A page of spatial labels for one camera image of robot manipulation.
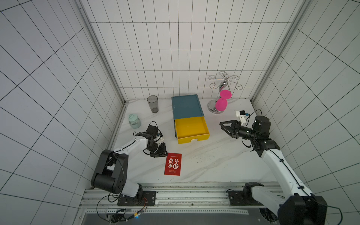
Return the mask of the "red postcard white characters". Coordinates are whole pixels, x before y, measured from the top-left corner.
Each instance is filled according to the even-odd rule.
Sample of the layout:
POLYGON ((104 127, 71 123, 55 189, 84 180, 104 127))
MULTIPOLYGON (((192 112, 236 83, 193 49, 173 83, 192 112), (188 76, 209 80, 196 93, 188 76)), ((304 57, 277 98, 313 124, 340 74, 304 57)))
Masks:
POLYGON ((182 154, 168 153, 164 175, 180 176, 182 165, 182 154))

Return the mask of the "yellow drawer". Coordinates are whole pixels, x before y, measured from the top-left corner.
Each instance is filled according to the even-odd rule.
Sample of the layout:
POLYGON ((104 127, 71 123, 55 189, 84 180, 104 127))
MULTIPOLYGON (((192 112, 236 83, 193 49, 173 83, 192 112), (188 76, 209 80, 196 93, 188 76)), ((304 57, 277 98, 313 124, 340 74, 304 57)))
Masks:
POLYGON ((178 144, 204 141, 210 133, 203 116, 174 120, 178 144))

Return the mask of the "teal drawer cabinet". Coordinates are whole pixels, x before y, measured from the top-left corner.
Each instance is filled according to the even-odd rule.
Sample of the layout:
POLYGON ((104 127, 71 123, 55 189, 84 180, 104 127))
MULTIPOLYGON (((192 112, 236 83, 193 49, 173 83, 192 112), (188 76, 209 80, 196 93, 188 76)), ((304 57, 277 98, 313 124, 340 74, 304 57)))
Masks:
POLYGON ((172 100, 173 119, 204 117, 204 113, 197 94, 175 96, 172 100))

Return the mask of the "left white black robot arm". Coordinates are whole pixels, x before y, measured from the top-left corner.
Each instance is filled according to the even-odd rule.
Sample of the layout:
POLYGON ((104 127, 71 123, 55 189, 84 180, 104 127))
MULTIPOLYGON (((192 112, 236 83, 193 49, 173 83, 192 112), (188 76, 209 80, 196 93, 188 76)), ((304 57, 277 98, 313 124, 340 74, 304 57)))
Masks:
POLYGON ((163 134, 157 126, 149 125, 146 131, 134 133, 134 139, 118 149, 102 151, 91 179, 91 186, 133 200, 142 200, 142 185, 127 179, 130 154, 139 151, 152 158, 168 155, 163 134))

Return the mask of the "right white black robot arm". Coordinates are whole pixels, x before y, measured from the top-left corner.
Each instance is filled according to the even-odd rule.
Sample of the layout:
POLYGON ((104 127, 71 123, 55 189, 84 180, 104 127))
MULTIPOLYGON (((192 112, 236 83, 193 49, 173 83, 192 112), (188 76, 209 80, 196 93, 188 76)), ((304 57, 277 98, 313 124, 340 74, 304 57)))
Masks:
POLYGON ((287 163, 277 143, 270 139, 271 122, 256 116, 251 128, 237 120, 220 122, 220 127, 232 138, 249 140, 253 151, 266 163, 280 185, 283 196, 269 191, 260 184, 249 184, 245 195, 248 202, 258 202, 276 215, 282 225, 323 225, 328 205, 321 196, 301 181, 287 163))

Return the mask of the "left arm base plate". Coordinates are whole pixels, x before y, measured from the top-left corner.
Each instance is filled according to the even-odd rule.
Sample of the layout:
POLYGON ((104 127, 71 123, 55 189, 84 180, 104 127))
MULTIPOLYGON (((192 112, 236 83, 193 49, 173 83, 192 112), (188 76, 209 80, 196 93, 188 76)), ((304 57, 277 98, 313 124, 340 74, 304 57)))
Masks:
POLYGON ((118 199, 118 206, 154 206, 156 191, 140 191, 135 197, 121 195, 118 199))

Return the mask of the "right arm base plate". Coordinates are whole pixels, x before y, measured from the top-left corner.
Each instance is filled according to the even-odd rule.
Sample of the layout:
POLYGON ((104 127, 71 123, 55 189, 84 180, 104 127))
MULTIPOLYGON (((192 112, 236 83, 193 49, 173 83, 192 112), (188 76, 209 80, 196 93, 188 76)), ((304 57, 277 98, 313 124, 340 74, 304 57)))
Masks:
POLYGON ((230 205, 231 206, 249 206, 249 205, 262 206, 261 203, 259 203, 252 197, 253 187, 264 187, 264 185, 257 182, 250 182, 245 184, 242 191, 228 189, 226 191, 226 196, 230 201, 230 205))

